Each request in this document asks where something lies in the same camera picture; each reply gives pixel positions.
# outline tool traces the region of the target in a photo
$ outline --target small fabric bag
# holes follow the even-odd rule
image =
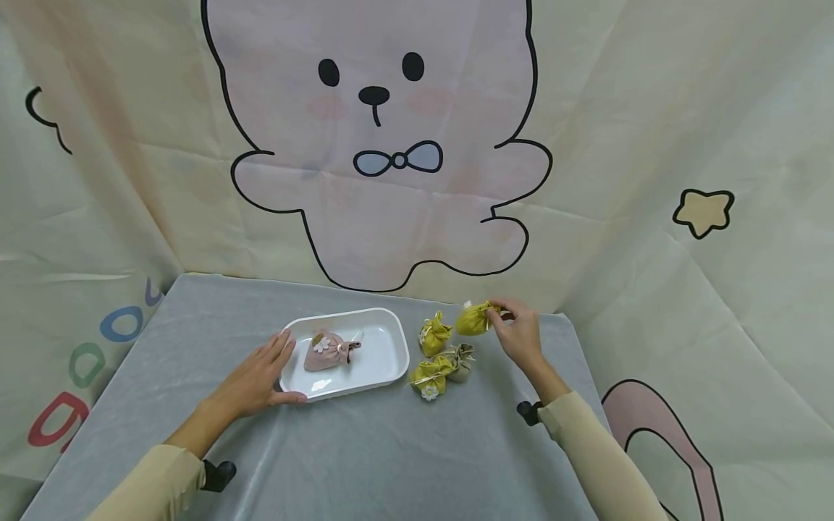
[[[427,402],[437,399],[446,392],[446,375],[454,370],[452,362],[445,356],[438,355],[432,360],[424,360],[411,372],[409,381]]]
[[[472,358],[472,353],[475,348],[467,343],[462,343],[455,351],[452,352],[452,368],[454,371],[449,373],[446,378],[456,383],[463,383],[469,379],[469,373],[472,368],[472,363],[475,361]]]
[[[444,325],[443,314],[435,313],[434,320],[425,320],[425,326],[420,330],[420,349],[426,358],[431,358],[443,351],[446,342],[452,338],[452,327]]]
[[[304,369],[314,373],[340,365],[350,365],[350,354],[362,347],[361,342],[345,342],[338,334],[318,331],[304,358]]]
[[[486,316],[486,310],[490,308],[498,314],[501,313],[501,307],[490,304],[489,301],[479,306],[467,305],[464,312],[458,317],[457,323],[455,323],[458,333],[465,337],[474,337],[489,331],[490,319]]]

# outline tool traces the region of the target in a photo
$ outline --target red letter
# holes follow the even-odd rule
[[[67,421],[58,429],[56,432],[51,434],[44,434],[43,433],[43,425],[47,422],[52,413],[55,412],[55,409],[60,407],[61,405],[68,405],[72,412],[69,414]],[[81,418],[81,423],[84,423],[84,420],[87,419],[87,416],[90,414],[90,409],[87,407],[87,404],[74,394],[70,394],[67,392],[60,393],[55,399],[50,403],[38,416],[38,419],[35,420],[35,423],[32,424],[32,428],[29,429],[29,444],[33,447],[46,447],[47,445],[52,445],[53,443],[57,442],[59,439],[63,438],[64,434],[69,432],[69,429],[73,427],[75,424],[76,418]],[[71,436],[69,440],[61,447],[61,453],[67,450],[67,446],[69,442],[73,441],[73,437]]]

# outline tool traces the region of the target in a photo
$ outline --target yellow pouch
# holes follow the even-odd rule
[[[443,351],[446,341],[452,338],[452,327],[444,325],[441,320],[443,314],[438,311],[435,313],[435,319],[426,319],[425,326],[420,330],[420,349],[423,349],[426,358]]]
[[[409,381],[420,391],[420,396],[430,402],[446,392],[446,375],[454,369],[446,357],[436,356],[420,362],[409,375]]]
[[[490,320],[486,316],[486,310],[489,308],[493,308],[496,313],[501,313],[501,307],[490,304],[489,301],[480,306],[469,306],[464,309],[455,323],[458,333],[465,337],[474,337],[489,331]]]

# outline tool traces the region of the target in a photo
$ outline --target printed backdrop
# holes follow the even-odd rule
[[[671,518],[824,518],[834,3],[0,8],[0,518],[182,270],[562,308]]]

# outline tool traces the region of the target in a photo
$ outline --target white flower decoration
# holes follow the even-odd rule
[[[430,402],[437,399],[437,397],[440,396],[440,393],[437,391],[437,386],[426,385],[420,390],[420,396],[422,396],[423,400],[426,402]]]
[[[319,340],[319,343],[313,346],[313,350],[316,353],[323,353],[325,349],[329,348],[330,344],[327,342],[327,338],[322,338]]]

